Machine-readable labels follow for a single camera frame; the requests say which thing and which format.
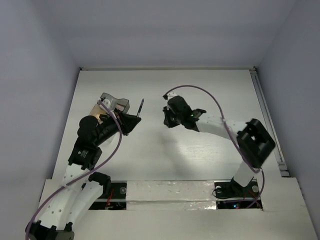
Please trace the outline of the orange pastel marker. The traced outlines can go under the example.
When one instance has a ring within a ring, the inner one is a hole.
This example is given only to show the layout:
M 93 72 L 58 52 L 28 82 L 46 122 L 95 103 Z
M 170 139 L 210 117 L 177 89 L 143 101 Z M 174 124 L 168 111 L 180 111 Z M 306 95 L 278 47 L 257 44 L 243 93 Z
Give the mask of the orange pastel marker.
M 116 107 L 120 110 L 123 111 L 125 107 L 123 105 L 117 104 Z

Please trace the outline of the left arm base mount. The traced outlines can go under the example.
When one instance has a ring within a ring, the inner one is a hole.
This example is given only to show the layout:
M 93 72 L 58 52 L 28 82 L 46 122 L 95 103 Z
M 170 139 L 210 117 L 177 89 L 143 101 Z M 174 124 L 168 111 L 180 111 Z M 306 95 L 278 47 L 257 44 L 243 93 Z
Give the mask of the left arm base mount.
M 97 182 L 102 186 L 102 195 L 94 201 L 89 210 L 126 210 L 126 181 L 112 181 L 109 175 L 94 172 L 89 182 Z

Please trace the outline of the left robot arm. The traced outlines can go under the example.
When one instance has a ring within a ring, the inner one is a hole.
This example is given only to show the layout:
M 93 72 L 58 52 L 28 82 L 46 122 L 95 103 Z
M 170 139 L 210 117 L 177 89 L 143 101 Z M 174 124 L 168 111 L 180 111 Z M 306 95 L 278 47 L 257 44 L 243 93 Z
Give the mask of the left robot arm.
M 116 133 L 127 136 L 142 119 L 115 110 L 79 122 L 60 187 L 38 208 L 25 229 L 27 240 L 72 240 L 74 228 L 99 197 L 110 195 L 110 176 L 97 172 L 100 145 Z

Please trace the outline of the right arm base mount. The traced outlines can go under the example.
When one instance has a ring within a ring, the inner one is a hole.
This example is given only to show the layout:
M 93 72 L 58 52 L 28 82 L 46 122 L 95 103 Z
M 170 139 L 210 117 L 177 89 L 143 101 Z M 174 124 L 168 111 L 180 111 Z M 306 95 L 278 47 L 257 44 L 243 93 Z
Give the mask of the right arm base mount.
M 238 185 L 234 180 L 214 183 L 212 195 L 216 199 L 218 209 L 260 209 L 263 210 L 261 194 L 265 187 L 265 175 L 262 174 L 261 188 L 256 179 L 252 179 L 246 187 Z

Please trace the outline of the purple ink pen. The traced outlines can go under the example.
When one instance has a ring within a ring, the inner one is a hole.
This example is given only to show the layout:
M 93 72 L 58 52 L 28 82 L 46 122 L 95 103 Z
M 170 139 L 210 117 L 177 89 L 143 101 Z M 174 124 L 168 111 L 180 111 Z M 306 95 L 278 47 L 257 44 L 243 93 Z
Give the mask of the purple ink pen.
M 141 100 L 141 102 L 140 102 L 140 105 L 139 105 L 139 108 L 138 108 L 138 111 L 137 111 L 137 114 L 136 114 L 137 117 L 140 117 L 140 114 L 141 114 L 141 111 L 142 111 L 144 102 L 145 102 L 145 99 L 143 98 L 143 99 Z

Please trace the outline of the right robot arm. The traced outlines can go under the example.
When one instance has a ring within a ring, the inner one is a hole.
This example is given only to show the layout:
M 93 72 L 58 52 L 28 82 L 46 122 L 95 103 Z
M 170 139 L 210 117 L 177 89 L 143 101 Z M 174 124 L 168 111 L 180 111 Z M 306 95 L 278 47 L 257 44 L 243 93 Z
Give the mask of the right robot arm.
M 204 109 L 191 109 L 182 96 L 173 92 L 163 98 L 166 100 L 163 124 L 168 128 L 182 125 L 188 130 L 219 136 L 233 143 L 242 163 L 230 181 L 230 190 L 235 196 L 246 193 L 249 183 L 276 146 L 264 125 L 255 118 L 239 122 L 213 116 Z

